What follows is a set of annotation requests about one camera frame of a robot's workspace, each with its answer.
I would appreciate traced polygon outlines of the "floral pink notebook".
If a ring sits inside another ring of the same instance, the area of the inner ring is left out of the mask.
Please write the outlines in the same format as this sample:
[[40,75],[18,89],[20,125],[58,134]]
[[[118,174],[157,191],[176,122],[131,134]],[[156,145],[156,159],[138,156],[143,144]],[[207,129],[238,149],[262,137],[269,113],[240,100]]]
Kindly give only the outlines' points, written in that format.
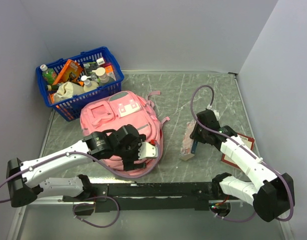
[[180,159],[183,161],[187,161],[196,155],[198,142],[190,137],[191,133],[194,131],[195,124],[195,120],[186,123],[186,130],[180,149]]

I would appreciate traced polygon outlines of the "pink student backpack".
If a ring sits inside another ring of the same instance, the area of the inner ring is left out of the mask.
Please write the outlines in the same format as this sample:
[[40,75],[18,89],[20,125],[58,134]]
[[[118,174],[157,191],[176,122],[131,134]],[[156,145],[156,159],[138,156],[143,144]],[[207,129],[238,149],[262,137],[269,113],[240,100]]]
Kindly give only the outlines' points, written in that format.
[[[137,179],[152,171],[163,153],[163,125],[169,117],[159,120],[155,104],[131,91],[121,91],[110,97],[87,104],[80,113],[80,126],[89,153],[115,175]],[[145,158],[146,168],[123,170],[122,158],[116,151],[133,141],[149,142],[158,147],[157,158]]]

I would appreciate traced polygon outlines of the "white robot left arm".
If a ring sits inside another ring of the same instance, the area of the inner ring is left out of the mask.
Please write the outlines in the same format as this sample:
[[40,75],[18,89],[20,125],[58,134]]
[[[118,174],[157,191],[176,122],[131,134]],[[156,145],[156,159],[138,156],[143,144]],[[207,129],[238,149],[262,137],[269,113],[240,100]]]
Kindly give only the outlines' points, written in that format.
[[38,198],[69,196],[87,201],[93,193],[90,180],[85,175],[73,178],[53,178],[52,175],[91,162],[103,167],[105,160],[120,157],[125,172],[145,169],[143,161],[156,157],[156,146],[146,141],[146,136],[128,124],[118,130],[95,131],[77,143],[34,160],[14,158],[7,163],[6,180],[9,202],[13,208],[26,206]]

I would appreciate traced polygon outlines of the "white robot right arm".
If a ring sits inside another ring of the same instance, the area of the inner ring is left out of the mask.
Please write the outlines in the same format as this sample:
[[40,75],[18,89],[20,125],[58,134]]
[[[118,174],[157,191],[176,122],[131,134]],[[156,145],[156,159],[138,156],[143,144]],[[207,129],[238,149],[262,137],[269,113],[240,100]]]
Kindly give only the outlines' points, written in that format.
[[193,115],[196,126],[192,138],[214,146],[235,162],[249,178],[248,182],[237,179],[229,173],[217,175],[212,186],[212,195],[223,199],[227,195],[238,198],[253,206],[256,214],[264,221],[279,220],[280,215],[289,212],[284,221],[294,213],[295,194],[292,177],[280,174],[246,147],[241,137],[228,125],[220,126],[215,113],[206,109]]

